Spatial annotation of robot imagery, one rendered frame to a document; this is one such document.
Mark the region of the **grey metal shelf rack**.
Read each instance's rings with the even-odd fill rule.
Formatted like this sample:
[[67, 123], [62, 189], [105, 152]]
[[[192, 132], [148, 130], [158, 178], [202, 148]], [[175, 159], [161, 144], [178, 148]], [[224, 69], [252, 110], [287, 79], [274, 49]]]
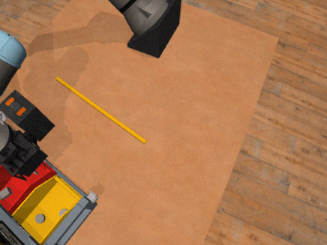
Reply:
[[[89, 195], [86, 195], [77, 185], [63, 175], [52, 163], [48, 162], [52, 169], [58, 172], [60, 178], [73, 187], [82, 198], [73, 207], [70, 213], [64, 218], [57, 229], [50, 235], [43, 245], [65, 245], [77, 229], [83, 224], [89, 214], [98, 205], [96, 196], [91, 190]], [[94, 203], [94, 204], [93, 204]], [[86, 208], [86, 209], [85, 209]], [[40, 245], [18, 222], [17, 220], [3, 207], [0, 203], [0, 220], [25, 244], [25, 245]], [[65, 234], [66, 233], [66, 234]], [[62, 238], [63, 237], [63, 238]]]

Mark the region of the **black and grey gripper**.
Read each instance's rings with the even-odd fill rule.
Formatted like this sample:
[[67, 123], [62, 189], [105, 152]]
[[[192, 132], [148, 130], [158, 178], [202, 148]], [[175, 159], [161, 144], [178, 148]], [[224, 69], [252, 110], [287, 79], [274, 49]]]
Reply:
[[[43, 161], [48, 163], [45, 160], [48, 156], [38, 146], [37, 139], [32, 134], [26, 131], [22, 133], [20, 130], [12, 131], [9, 126], [8, 129], [8, 141], [6, 146], [0, 151], [0, 164], [15, 178], [27, 181], [22, 175], [27, 177], [32, 173], [38, 175], [36, 168]], [[17, 173], [19, 176], [17, 176]]]

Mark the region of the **yellow open bin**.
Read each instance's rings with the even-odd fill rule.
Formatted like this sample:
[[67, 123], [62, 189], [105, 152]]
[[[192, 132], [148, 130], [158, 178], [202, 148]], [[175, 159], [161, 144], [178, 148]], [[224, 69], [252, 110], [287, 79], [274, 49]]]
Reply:
[[[73, 187], [55, 175], [36, 187], [12, 216], [40, 245], [44, 245], [81, 198]], [[60, 217], [61, 209], [67, 211]], [[43, 223], [35, 222], [38, 214], [45, 215]]]

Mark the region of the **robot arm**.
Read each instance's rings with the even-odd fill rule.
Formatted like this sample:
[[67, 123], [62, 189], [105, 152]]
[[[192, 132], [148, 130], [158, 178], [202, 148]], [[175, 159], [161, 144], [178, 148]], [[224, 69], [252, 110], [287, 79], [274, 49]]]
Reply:
[[[131, 31], [141, 35], [152, 27], [168, 7], [166, 0], [108, 0], [125, 17]], [[0, 30], [0, 97], [26, 58], [26, 49], [13, 36]], [[9, 129], [0, 115], [0, 151], [6, 145]]]

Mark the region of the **red bin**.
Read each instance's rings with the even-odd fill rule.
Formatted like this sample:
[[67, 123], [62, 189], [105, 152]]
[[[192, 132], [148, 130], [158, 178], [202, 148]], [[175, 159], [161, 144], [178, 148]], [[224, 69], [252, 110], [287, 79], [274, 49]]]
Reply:
[[55, 172], [45, 162], [41, 163], [40, 166], [36, 168], [36, 171], [38, 172], [38, 175], [35, 173], [32, 173], [30, 177], [22, 175], [27, 179], [27, 181], [24, 181], [15, 178], [6, 168], [3, 167], [3, 165], [0, 165], [0, 192], [5, 187], [10, 187], [13, 193], [5, 200], [0, 200], [0, 203], [11, 215], [23, 203], [35, 187], [38, 187], [57, 174], [57, 172]]

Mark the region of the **yellow bar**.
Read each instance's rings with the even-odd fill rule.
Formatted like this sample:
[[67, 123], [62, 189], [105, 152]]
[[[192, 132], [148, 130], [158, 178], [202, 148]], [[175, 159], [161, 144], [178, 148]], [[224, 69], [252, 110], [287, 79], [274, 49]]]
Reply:
[[138, 135], [137, 133], [135, 133], [134, 131], [132, 131], [129, 127], [125, 126], [122, 122], [120, 122], [119, 120], [117, 120], [116, 118], [114, 118], [113, 116], [111, 116], [108, 112], [104, 111], [98, 105], [96, 105], [95, 103], [93, 103], [92, 101], [90, 101], [90, 99], [88, 99], [87, 97], [85, 97], [84, 95], [82, 95], [81, 93], [79, 93], [76, 89], [72, 88], [65, 81], [63, 81], [59, 77], [56, 77], [55, 79], [58, 82], [60, 82], [61, 84], [63, 84], [66, 88], [68, 88], [69, 90], [71, 90], [73, 93], [75, 93], [77, 96], [79, 96], [80, 98], [82, 98], [85, 102], [87, 102], [88, 104], [90, 104], [91, 106], [93, 106], [94, 108], [96, 108], [96, 110], [98, 110], [99, 112], [101, 112], [102, 114], [104, 114], [106, 117], [108, 117], [110, 120], [112, 120], [113, 122], [115, 122], [121, 128], [123, 128], [124, 130], [126, 130], [127, 132], [129, 132], [132, 136], [134, 136], [135, 138], [137, 138], [138, 140], [140, 140], [142, 143], [145, 144], [147, 142], [143, 137], [141, 137], [140, 135]]

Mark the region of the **grey disc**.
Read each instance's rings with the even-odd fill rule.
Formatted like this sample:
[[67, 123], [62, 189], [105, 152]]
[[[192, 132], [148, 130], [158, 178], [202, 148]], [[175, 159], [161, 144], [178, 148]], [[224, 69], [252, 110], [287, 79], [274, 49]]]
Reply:
[[44, 214], [38, 214], [36, 217], [35, 217], [35, 222], [36, 223], [43, 223], [45, 221], [46, 217]]
[[60, 211], [59, 211], [59, 216], [61, 217], [61, 215], [64, 213], [64, 212], [66, 212], [67, 211], [67, 209], [61, 209]]

